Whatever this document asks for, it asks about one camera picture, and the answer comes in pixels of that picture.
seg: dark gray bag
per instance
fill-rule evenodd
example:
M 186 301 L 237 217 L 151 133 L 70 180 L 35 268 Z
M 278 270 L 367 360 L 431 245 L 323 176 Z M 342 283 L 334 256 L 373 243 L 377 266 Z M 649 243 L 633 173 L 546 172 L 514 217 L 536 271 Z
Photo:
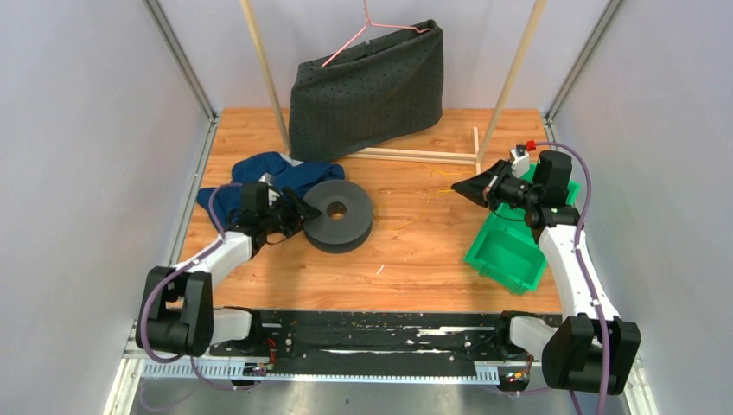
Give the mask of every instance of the dark gray bag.
M 330 161 L 425 130 L 443 115 L 443 30 L 432 20 L 298 67 L 290 155 Z

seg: wooden rod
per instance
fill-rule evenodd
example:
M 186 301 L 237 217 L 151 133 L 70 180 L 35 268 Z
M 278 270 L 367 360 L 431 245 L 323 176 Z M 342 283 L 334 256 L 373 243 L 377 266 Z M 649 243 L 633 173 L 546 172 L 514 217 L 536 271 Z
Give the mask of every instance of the wooden rod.
M 408 156 L 408 155 L 387 155 L 387 154 L 362 154 L 356 152 L 353 154 L 346 155 L 345 157 L 351 158 L 368 158 L 371 160 L 391 160 L 395 162 L 417 162 L 417 163 L 440 163 L 440 164 L 463 164 L 466 166 L 475 165 L 475 160 L 465 159 L 451 159 L 451 158 L 435 158 L 435 157 L 420 157 L 420 156 Z
M 476 154 L 474 153 L 451 153 L 443 151 L 426 151 L 426 150 L 401 150 L 386 149 L 382 147 L 368 147 L 364 150 L 357 151 L 357 154 L 375 155 L 375 156 L 415 156 L 435 158 L 436 160 L 465 160 L 475 163 Z
M 479 127 L 474 127 L 474 129 L 473 129 L 473 136 L 474 136 L 474 151 L 476 152 L 476 157 L 477 157 L 476 158 L 476 163 L 475 163 L 475 168 L 476 168 L 476 174 L 479 175 L 481 173 L 481 162 L 478 159 L 479 146 L 480 146 L 480 144 L 479 144 Z
M 262 75 L 265 76 L 265 86 L 267 87 L 267 94 L 270 96 L 272 110 L 275 112 L 277 128 L 280 130 L 280 137 L 283 138 L 285 147 L 290 150 L 290 138 L 288 137 L 288 129 L 285 126 L 283 109 L 280 107 L 280 101 L 277 99 L 275 82 L 272 80 L 270 65 L 267 64 L 267 56 L 265 56 L 265 48 L 262 46 L 262 38 L 259 35 L 259 27 L 254 15 L 254 10 L 252 10 L 252 4 L 250 3 L 250 0 L 239 0 L 239 5 L 242 6 L 242 12 L 245 14 L 247 27 L 249 28 L 250 35 L 252 36 L 252 44 L 254 44 L 254 49 L 257 52 L 257 57 L 259 59 L 259 66 L 262 68 Z
M 517 53 L 514 55 L 512 66 L 509 68 L 507 80 L 504 81 L 504 86 L 501 88 L 499 99 L 496 101 L 496 107 L 494 108 L 494 114 L 491 116 L 491 121 L 488 123 L 486 133 L 483 136 L 483 141 L 481 141 L 481 147 L 479 147 L 479 151 L 476 154 L 476 160 L 478 163 L 480 163 L 486 155 L 488 142 L 494 134 L 494 130 L 496 130 L 496 125 L 499 123 L 499 117 L 501 116 L 501 112 L 504 110 L 504 104 L 507 103 L 507 98 L 509 98 L 509 93 L 512 91 L 512 86 L 514 86 L 514 81 L 517 79 L 517 74 L 522 66 L 522 61 L 525 59 L 526 51 L 529 48 L 530 43 L 532 43 L 534 31 L 537 28 L 539 18 L 542 16 L 542 11 L 545 9 L 546 4 L 547 0 L 535 0 L 534 2 L 532 13 L 529 16 L 527 25 L 525 26 L 525 32 L 522 34 L 522 39 L 519 41 Z

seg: metal floor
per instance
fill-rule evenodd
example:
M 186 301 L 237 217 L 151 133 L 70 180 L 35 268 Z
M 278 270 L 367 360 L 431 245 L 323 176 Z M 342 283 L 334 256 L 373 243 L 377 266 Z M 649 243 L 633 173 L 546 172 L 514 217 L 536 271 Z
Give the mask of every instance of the metal floor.
M 541 379 L 537 373 L 535 379 Z M 247 392 L 217 391 L 198 380 L 143 380 L 148 407 L 174 404 L 195 389 L 179 405 L 166 411 L 146 411 L 137 395 L 131 414 L 573 414 L 570 396 L 551 391 L 519 399 L 499 396 L 482 386 L 394 385 L 328 382 L 265 382 Z M 538 380 L 531 389 L 542 387 Z M 597 397 L 578 395 L 583 413 L 595 413 Z M 606 415 L 628 414 L 623 398 L 609 397 Z

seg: clothes hanger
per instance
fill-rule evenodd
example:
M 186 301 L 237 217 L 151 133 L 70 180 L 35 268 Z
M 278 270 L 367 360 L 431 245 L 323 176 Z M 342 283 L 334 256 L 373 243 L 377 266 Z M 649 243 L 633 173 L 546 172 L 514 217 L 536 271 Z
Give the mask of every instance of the clothes hanger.
M 364 33 L 364 30 L 367 30 L 367 27 L 374 26 L 377 28 L 390 28 L 390 29 L 409 29 L 409 30 L 415 30 L 418 33 L 424 33 L 430 30 L 430 28 L 425 29 L 418 29 L 414 26 L 395 26 L 393 24 L 380 24 L 380 23 L 372 23 L 372 18 L 369 16 L 369 6 L 367 6 L 367 0 L 364 0 L 364 15 L 366 16 L 366 22 L 364 23 L 364 27 L 361 28 L 359 32 L 354 35 L 349 41 L 346 42 L 344 46 L 341 47 L 341 49 L 337 50 L 335 54 L 332 54 L 330 58 L 328 58 L 327 61 L 323 62 L 323 65 L 321 67 L 326 67 L 329 63 L 331 63 L 332 60 L 336 59 L 336 56 L 338 56 L 345 48 L 348 48 L 348 45 L 350 45 L 353 41 L 356 40 L 359 35 Z

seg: cable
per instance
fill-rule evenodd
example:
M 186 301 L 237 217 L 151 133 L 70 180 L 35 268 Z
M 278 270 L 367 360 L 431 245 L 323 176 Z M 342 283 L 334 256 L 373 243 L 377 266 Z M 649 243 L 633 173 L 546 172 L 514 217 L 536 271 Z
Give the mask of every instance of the cable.
M 272 339 L 267 339 L 263 343 L 270 345 L 270 364 L 274 364 L 277 358 L 277 344 Z
M 529 370 L 532 368 L 532 363 L 534 362 L 534 356 L 531 354 L 527 354 L 527 366 L 526 369 L 521 371 L 521 374 L 529 374 Z
M 234 386 L 234 385 L 219 385 L 217 383 L 213 383 L 211 380 L 208 380 L 204 377 L 203 374 L 201 374 L 201 371 L 196 366 L 196 360 L 193 356 L 191 356 L 191 368 L 194 369 L 194 373 L 196 374 L 196 377 L 199 378 L 200 381 L 206 383 L 208 386 L 212 387 L 213 389 L 218 389 L 220 391 L 249 391 L 251 389 L 254 389 L 259 385 L 259 382 L 254 385 L 249 386 Z
M 145 392 L 147 392 L 148 388 L 146 385 L 148 384 L 149 380 L 143 379 L 143 381 L 140 383 L 140 387 L 137 389 L 137 403 L 143 407 L 143 409 L 147 412 L 168 412 L 171 411 L 173 408 L 177 407 L 178 405 L 182 404 L 183 401 L 190 398 L 191 395 L 196 392 L 197 388 L 191 389 L 190 392 L 183 395 L 182 398 L 178 399 L 174 404 L 168 405 L 168 406 L 150 406 L 148 402 L 145 400 Z
M 524 219 L 516 219 L 516 218 L 507 218 L 506 216 L 502 216 L 498 214 L 495 210 L 492 212 L 492 214 L 495 214 L 497 218 L 502 218 L 503 220 L 509 220 L 511 222 L 524 222 Z
M 583 415 L 583 409 L 580 408 L 580 402 L 577 401 L 575 391 L 570 391 L 570 400 L 573 401 L 573 407 L 577 415 Z
M 219 235 L 219 238 L 217 238 L 217 240 L 215 241 L 215 243 L 213 245 L 211 245 L 211 247 L 209 247 L 206 251 L 202 252 L 201 254 L 199 254 L 198 256 L 196 256 L 195 258 L 189 260 L 181 268 L 179 268 L 179 269 L 171 272 L 170 275 L 168 275 L 166 278 L 164 278 L 160 283 L 158 283 L 155 286 L 155 288 L 153 288 L 153 290 L 148 295 L 148 298 L 145 300 L 145 305 L 143 306 L 143 312 L 141 313 L 141 316 L 140 316 L 140 320 L 141 321 L 139 322 L 140 323 L 140 342 L 143 344 L 143 349 L 145 350 L 145 353 L 148 355 L 148 357 L 150 357 L 153 361 L 155 361 L 157 363 L 163 363 L 163 364 L 165 364 L 165 363 L 172 363 L 174 361 L 177 361 L 177 360 L 181 359 L 182 356 L 179 354 L 179 355 L 174 356 L 174 357 L 163 358 L 163 357 L 160 357 L 159 355 L 157 355 L 153 351 L 152 347 L 150 346 L 150 339 L 148 338 L 148 318 L 150 317 L 150 309 L 152 308 L 152 304 L 155 301 L 155 298 L 161 294 L 161 291 L 163 290 L 163 287 L 165 287 L 166 285 L 168 285 L 171 281 L 173 281 L 176 277 L 178 277 L 181 274 L 183 274 L 185 271 L 191 269 L 196 263 L 198 263 L 199 261 L 202 261 L 203 259 L 205 259 L 209 255 L 211 255 L 212 252 L 214 252 L 218 247 L 220 247 L 224 243 L 225 231 L 224 231 L 224 227 L 221 225 L 221 222 L 219 221 L 219 218 L 216 216 L 216 213 L 214 212 L 214 198 L 216 197 L 216 194 L 219 193 L 219 191 L 222 190 L 223 188 L 241 187 L 241 186 L 242 186 L 241 183 L 224 184 L 222 186 L 219 186 L 218 188 L 216 188 L 212 192 L 212 194 L 211 194 L 211 196 L 209 197 L 209 200 L 208 200 L 208 210 L 211 213 L 211 218 L 212 218 L 212 221 L 214 222 L 214 226 L 216 227 L 217 232 L 220 234 Z M 201 374 L 201 371 L 196 366 L 196 362 L 195 362 L 193 356 L 191 356 L 191 367 L 194 369 L 194 373 L 196 374 L 196 377 L 199 378 L 199 380 L 201 380 L 202 382 L 206 383 L 207 385 L 209 385 L 210 387 L 212 387 L 214 389 L 227 390 L 227 391 L 228 390 L 246 391 L 246 390 L 252 389 L 256 385 L 258 385 L 258 384 L 252 385 L 252 386 L 222 386 L 222 385 L 217 385 L 217 384 L 213 383 L 211 380 L 208 380 L 208 379 L 206 379 L 206 378 L 203 377 L 203 375 Z
M 267 245 L 280 245 L 280 244 L 282 244 L 283 242 L 285 242 L 288 239 L 290 239 L 290 238 L 285 237 L 285 238 L 282 238 L 281 240 L 279 240 L 278 242 L 270 242 L 269 240 L 266 240 L 265 241 L 265 244 L 267 244 Z
M 157 363 L 172 363 L 174 361 L 177 361 L 181 359 L 181 355 L 177 355 L 174 357 L 161 357 L 156 354 L 155 351 L 153 351 L 153 348 L 150 346 L 150 339 L 148 338 L 148 318 L 150 317 L 150 310 L 153 308 L 153 303 L 155 302 L 155 299 L 161 295 L 161 292 L 163 291 L 163 288 L 170 284 L 171 281 L 176 279 L 178 276 L 183 274 L 184 272 L 188 271 L 189 269 L 193 268 L 196 263 L 199 261 L 202 261 L 209 255 L 211 255 L 212 252 L 216 251 L 217 248 L 219 248 L 222 244 L 224 244 L 224 227 L 221 225 L 221 222 L 219 222 L 219 218 L 216 217 L 216 213 L 214 212 L 214 197 L 217 193 L 219 193 L 220 190 L 223 188 L 230 188 L 230 187 L 241 187 L 241 183 L 229 183 L 224 184 L 222 186 L 219 186 L 216 188 L 211 196 L 208 199 L 208 211 L 211 212 L 211 218 L 214 222 L 214 226 L 216 227 L 216 230 L 219 232 L 220 236 L 217 238 L 217 240 L 214 242 L 211 247 L 209 247 L 206 251 L 199 254 L 197 257 L 189 260 L 186 264 L 184 264 L 181 268 L 178 268 L 177 270 L 173 271 L 168 275 L 166 278 L 164 278 L 160 283 L 158 283 L 153 290 L 148 295 L 148 298 L 145 300 L 145 305 L 143 306 L 143 312 L 140 314 L 140 342 L 143 344 L 143 350 L 145 350 L 145 353 L 150 357 L 151 360 Z
M 577 221 L 577 226 L 575 229 L 575 256 L 577 258 L 577 262 L 580 265 L 580 271 L 583 273 L 583 278 L 585 278 L 585 283 L 588 285 L 588 290 L 590 291 L 590 297 L 593 299 L 593 301 L 597 304 L 596 305 L 596 313 L 598 315 L 598 320 L 602 323 L 601 324 L 601 342 L 602 342 L 602 364 L 601 364 L 601 388 L 598 392 L 598 405 L 596 406 L 596 415 L 602 415 L 603 411 L 606 407 L 606 399 L 608 398 L 609 394 L 609 369 L 610 369 L 610 362 L 611 362 L 611 351 L 609 346 L 609 327 L 605 324 L 606 317 L 603 314 L 603 307 L 601 306 L 601 303 L 598 299 L 598 291 L 596 290 L 596 285 L 593 284 L 593 280 L 590 278 L 590 273 L 588 271 L 588 266 L 585 264 L 585 259 L 583 259 L 583 252 L 579 249 L 577 249 L 578 245 L 580 244 L 580 233 L 583 231 L 583 225 L 585 225 L 585 215 L 588 213 L 588 206 L 590 206 L 590 197 L 592 195 L 593 186 L 590 181 L 590 171 L 588 169 L 588 165 L 585 163 L 585 160 L 578 154 L 577 151 L 573 150 L 569 145 L 562 144 L 562 143 L 553 143 L 549 141 L 543 141 L 539 143 L 535 143 L 535 145 L 549 145 L 549 146 L 557 146 L 563 150 L 566 150 L 567 152 L 571 153 L 576 160 L 580 163 L 580 166 L 583 168 L 583 173 L 585 174 L 585 185 L 586 185 L 586 196 L 585 196 L 585 202 L 583 203 L 583 209 L 580 211 L 580 219 Z
M 433 170 L 430 171 L 430 177 L 433 176 L 433 173 L 438 173 L 438 174 L 444 175 L 444 176 L 462 176 L 462 175 L 473 175 L 474 174 L 471 171 L 443 171 L 443 170 L 439 170 L 439 169 L 433 169 Z M 448 195 L 448 194 L 451 194 L 451 193 L 454 193 L 454 192 L 455 192 L 455 190 L 453 190 L 452 188 L 440 188 L 440 189 L 436 190 L 434 193 L 431 193 L 431 192 L 423 193 L 423 192 L 418 192 L 418 191 L 414 191 L 413 190 L 412 193 L 415 193 L 415 194 L 418 194 L 418 195 L 428 195 L 428 200 L 425 203 L 425 207 L 420 212 L 420 215 L 418 215 L 414 219 L 406 220 L 402 225 L 400 225 L 398 227 L 385 227 L 385 229 L 388 230 L 388 231 L 398 231 L 398 230 L 402 229 L 403 227 L 406 227 L 407 225 L 410 225 L 411 223 L 414 223 L 414 222 L 417 222 L 418 220 L 423 219 L 425 217 L 425 215 L 428 213 L 428 208 L 430 207 L 430 200 L 431 200 L 432 197 L 445 196 L 445 195 Z M 381 204 L 375 206 L 375 209 L 374 209 L 374 214 L 373 214 L 374 215 L 374 219 L 377 222 L 379 222 L 379 223 L 382 223 L 385 220 L 383 220 L 382 218 L 380 218 L 377 215 L 377 211 L 376 211 L 377 209 L 376 208 L 383 207 L 383 206 L 386 206 L 386 203 L 381 203 Z
M 520 396 L 524 396 L 524 395 L 532 396 L 532 395 L 537 395 L 540 393 L 549 392 L 552 390 L 552 388 L 549 386 L 540 387 L 540 389 L 532 389 L 531 391 L 524 391 L 524 392 L 504 392 L 504 391 L 500 391 L 496 386 L 491 387 L 491 388 L 484 387 L 484 389 L 491 393 L 496 393 L 497 395 L 501 395 L 501 396 L 508 396 L 509 398 L 514 398 L 514 399 L 518 399 Z

